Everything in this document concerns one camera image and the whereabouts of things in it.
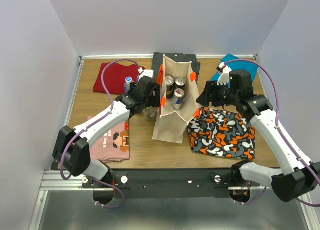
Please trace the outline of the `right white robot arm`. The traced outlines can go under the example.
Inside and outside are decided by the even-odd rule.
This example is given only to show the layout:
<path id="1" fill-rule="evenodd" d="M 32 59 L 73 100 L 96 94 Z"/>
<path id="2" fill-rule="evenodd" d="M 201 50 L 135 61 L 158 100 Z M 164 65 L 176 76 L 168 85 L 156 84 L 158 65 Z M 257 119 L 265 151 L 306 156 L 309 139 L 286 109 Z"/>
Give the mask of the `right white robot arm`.
<path id="1" fill-rule="evenodd" d="M 280 168 L 243 160 L 231 167 L 230 181 L 241 186 L 254 182 L 270 188 L 288 203 L 313 191 L 320 182 L 320 164 L 314 163 L 295 144 L 264 95 L 254 94 L 252 77 L 245 69 L 223 72 L 226 81 L 207 81 L 196 102 L 203 107 L 231 105 L 263 136 Z"/>

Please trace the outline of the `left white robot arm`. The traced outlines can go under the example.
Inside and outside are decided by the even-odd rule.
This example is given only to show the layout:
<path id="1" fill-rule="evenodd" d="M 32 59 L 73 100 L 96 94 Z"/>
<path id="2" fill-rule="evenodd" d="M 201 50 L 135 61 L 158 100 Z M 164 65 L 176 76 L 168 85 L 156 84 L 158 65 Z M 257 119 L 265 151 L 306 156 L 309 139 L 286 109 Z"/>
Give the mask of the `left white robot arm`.
<path id="1" fill-rule="evenodd" d="M 138 83 L 131 83 L 130 90 L 119 95 L 111 105 L 74 128 L 64 126 L 57 135 L 52 153 L 60 164 L 60 175 L 68 180 L 63 171 L 70 176 L 85 175 L 101 188 L 111 181 L 110 168 L 90 155 L 90 148 L 106 132 L 140 114 L 146 107 L 159 107 L 161 102 L 161 85 L 149 76 L 144 76 Z"/>

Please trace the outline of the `blue cap water bottle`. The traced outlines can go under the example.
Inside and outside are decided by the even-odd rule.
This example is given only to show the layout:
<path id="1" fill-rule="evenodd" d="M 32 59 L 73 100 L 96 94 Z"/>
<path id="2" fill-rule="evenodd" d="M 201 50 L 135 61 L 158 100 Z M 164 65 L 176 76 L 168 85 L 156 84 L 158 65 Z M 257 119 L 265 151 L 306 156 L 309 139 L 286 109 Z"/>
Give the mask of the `blue cap water bottle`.
<path id="1" fill-rule="evenodd" d="M 132 77 L 128 76 L 125 78 L 125 83 L 124 83 L 124 91 L 127 93 L 131 89 L 131 83 L 133 83 Z"/>

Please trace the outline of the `beige canvas tote bag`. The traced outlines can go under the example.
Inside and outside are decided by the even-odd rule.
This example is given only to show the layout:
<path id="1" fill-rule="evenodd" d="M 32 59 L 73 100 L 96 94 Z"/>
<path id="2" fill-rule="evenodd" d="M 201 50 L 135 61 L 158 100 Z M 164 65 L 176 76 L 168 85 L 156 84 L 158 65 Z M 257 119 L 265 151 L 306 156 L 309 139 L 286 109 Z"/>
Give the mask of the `beige canvas tote bag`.
<path id="1" fill-rule="evenodd" d="M 167 97 L 166 77 L 182 77 L 186 80 L 182 108 L 174 108 L 174 99 Z M 197 85 L 197 74 L 191 62 L 175 62 L 163 56 L 162 68 L 157 82 L 161 85 L 160 106 L 157 111 L 153 140 L 182 144 L 184 132 L 194 119 L 200 105 L 196 103 L 200 96 Z"/>

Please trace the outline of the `red top can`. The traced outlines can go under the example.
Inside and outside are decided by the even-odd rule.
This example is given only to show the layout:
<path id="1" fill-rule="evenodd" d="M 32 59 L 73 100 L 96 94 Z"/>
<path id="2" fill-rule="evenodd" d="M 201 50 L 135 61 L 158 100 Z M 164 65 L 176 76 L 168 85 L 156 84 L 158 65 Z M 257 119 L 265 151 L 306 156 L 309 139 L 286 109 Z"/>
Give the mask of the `red top can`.
<path id="1" fill-rule="evenodd" d="M 173 93 L 173 104 L 172 107 L 176 110 L 179 110 L 183 106 L 185 92 L 181 88 L 177 88 Z"/>

